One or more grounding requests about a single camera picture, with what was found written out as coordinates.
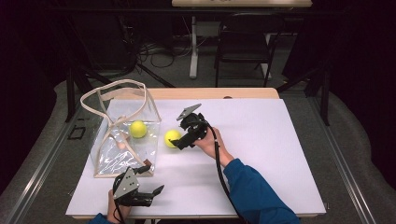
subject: person's hand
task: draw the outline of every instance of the person's hand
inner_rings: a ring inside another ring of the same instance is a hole
[[[125,219],[129,216],[132,206],[120,205],[121,215]],[[112,223],[120,223],[119,212],[116,211],[116,204],[113,199],[113,190],[108,191],[108,208],[107,208],[107,221]]]
[[[233,156],[227,151],[227,148],[225,147],[224,142],[221,138],[220,131],[217,128],[213,128],[213,130],[215,131],[216,138],[218,139],[219,143],[220,164],[222,167],[226,167],[228,163],[233,160]],[[216,158],[215,138],[210,128],[207,128],[205,138],[196,140],[194,144],[200,147],[201,150],[206,153],[206,155],[210,156],[213,159]]]

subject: blue sleeve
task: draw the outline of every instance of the blue sleeve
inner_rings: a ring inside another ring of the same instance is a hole
[[[91,219],[88,224],[113,224],[109,221],[107,221],[106,217],[103,216],[101,213],[96,215],[93,219]]]
[[[233,205],[250,223],[300,223],[299,218],[280,200],[255,169],[235,159],[223,172],[230,185]]]

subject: black curtain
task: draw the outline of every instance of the black curtain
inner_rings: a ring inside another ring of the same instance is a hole
[[[311,10],[342,8],[349,8],[351,14],[336,23],[305,21],[283,74],[289,79],[297,78],[329,59],[329,52],[336,51],[328,67],[330,91],[361,122],[370,139],[372,162],[396,189],[396,4],[315,1]],[[321,74],[311,77],[305,92],[316,93],[321,80]]]
[[[0,3],[3,137],[0,192],[19,170],[55,105],[53,87],[64,79],[62,62],[47,39],[45,23],[28,1]]]

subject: black cable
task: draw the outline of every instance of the black cable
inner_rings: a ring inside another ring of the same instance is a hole
[[[166,65],[163,65],[163,66],[159,66],[159,65],[155,65],[154,64],[154,61],[153,61],[153,58],[154,58],[154,55],[156,55],[156,54],[160,54],[160,53],[152,53],[151,54],[151,58],[150,58],[150,63],[151,63],[151,65],[152,66],[154,66],[154,67],[156,67],[156,68],[165,68],[165,67],[169,67],[169,66],[171,66],[172,64],[173,64],[173,62],[175,61],[175,55],[173,54],[173,52],[170,52],[170,56],[171,56],[171,58],[172,58],[172,60],[171,60],[171,62],[169,63],[169,64],[166,64]]]
[[[186,44],[185,44],[185,46],[183,47],[183,48],[181,48],[181,52],[176,52],[175,50],[174,50],[174,54],[175,54],[175,56],[176,57],[179,57],[179,56],[186,56],[187,54],[185,53],[185,51],[186,50],[189,50],[187,53],[189,53],[190,51],[191,51],[191,39],[190,39],[190,41],[189,42],[186,42]]]
[[[236,214],[238,215],[241,223],[247,223],[245,221],[245,219],[236,210],[235,205],[233,204],[233,201],[231,200],[231,197],[230,197],[230,191],[228,191],[227,186],[225,184],[224,177],[222,175],[221,167],[220,167],[219,147],[221,147],[221,146],[219,146],[219,142],[218,142],[218,138],[216,137],[215,130],[213,129],[212,126],[210,126],[210,124],[207,121],[205,122],[205,124],[207,125],[207,127],[209,127],[210,131],[212,131],[213,138],[215,139],[215,154],[216,154],[215,160],[216,160],[216,167],[218,170],[218,175],[219,175],[219,180],[220,180],[221,186],[223,187],[223,190],[224,190],[225,194],[227,195],[227,198],[230,201],[231,205],[233,206],[233,209],[235,210]]]
[[[114,218],[115,218],[120,224],[125,224],[125,220],[123,219],[123,216],[122,216],[122,213],[121,213],[121,210],[120,210],[119,203],[117,203],[117,201],[114,201],[114,203],[116,204],[116,210],[117,210],[117,212],[119,213],[120,219],[118,219],[118,218],[116,218],[116,216],[114,216],[116,211],[114,211],[114,215],[113,215]]]

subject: tennis ball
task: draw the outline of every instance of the tennis ball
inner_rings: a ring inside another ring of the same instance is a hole
[[[129,126],[129,134],[134,138],[141,138],[146,135],[148,127],[142,120],[135,120]]]
[[[165,140],[165,144],[168,147],[175,147],[175,145],[172,144],[170,140],[178,140],[181,138],[181,133],[178,130],[169,130],[166,132],[165,136],[163,137],[163,140]]]

